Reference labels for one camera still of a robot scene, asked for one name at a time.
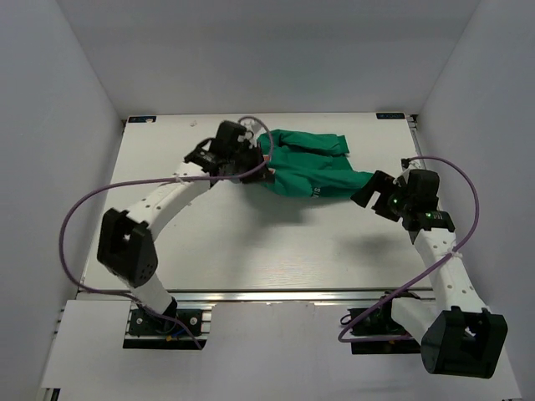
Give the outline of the green zip-up jacket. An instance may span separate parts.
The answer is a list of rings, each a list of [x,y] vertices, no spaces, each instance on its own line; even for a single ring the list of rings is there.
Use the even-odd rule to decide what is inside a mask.
[[[348,199],[373,176],[353,169],[343,135],[274,129],[259,135],[257,144],[273,175],[262,186],[277,195]]]

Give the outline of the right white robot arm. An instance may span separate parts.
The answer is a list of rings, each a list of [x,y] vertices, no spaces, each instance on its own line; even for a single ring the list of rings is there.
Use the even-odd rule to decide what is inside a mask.
[[[354,343],[414,341],[428,373],[489,379],[495,373],[507,336],[502,315],[490,312],[477,295],[459,252],[450,215],[438,208],[440,178],[409,168],[397,178],[376,171],[352,195],[366,207],[373,194],[376,215],[400,222],[425,266],[435,305],[409,289],[389,291],[371,312],[352,311]]]

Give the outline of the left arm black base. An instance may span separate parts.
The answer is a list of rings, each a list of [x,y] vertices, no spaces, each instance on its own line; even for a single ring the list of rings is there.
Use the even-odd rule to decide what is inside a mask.
[[[193,350],[200,351],[206,345],[210,332],[212,305],[179,303],[176,319],[181,321],[196,338],[200,348],[180,324],[150,315],[143,308],[132,304],[128,315],[124,349],[140,350]]]

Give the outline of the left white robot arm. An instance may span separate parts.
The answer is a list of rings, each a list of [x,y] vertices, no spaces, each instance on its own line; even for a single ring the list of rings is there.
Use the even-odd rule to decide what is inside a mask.
[[[148,314],[148,323],[159,333],[176,325],[176,301],[156,275],[155,241],[163,229],[197,197],[217,182],[254,183],[267,180],[274,146],[263,151],[245,124],[224,120],[214,137],[202,140],[149,195],[119,211],[104,213],[97,259],[129,289],[135,303]]]

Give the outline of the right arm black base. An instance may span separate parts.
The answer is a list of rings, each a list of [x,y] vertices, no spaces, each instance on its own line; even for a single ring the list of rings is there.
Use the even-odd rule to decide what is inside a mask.
[[[377,297],[371,297],[373,292],[366,292],[367,298],[360,298],[350,303],[346,312],[339,319],[339,325],[344,328],[366,309],[377,303],[381,298],[388,295],[387,292],[376,292]],[[368,317],[357,323],[348,331],[350,338],[372,338],[365,343],[351,343],[351,354],[364,355],[404,355],[420,354],[420,345],[414,339],[378,341],[379,337],[407,336],[407,331],[390,317],[391,304],[386,304],[374,310]]]

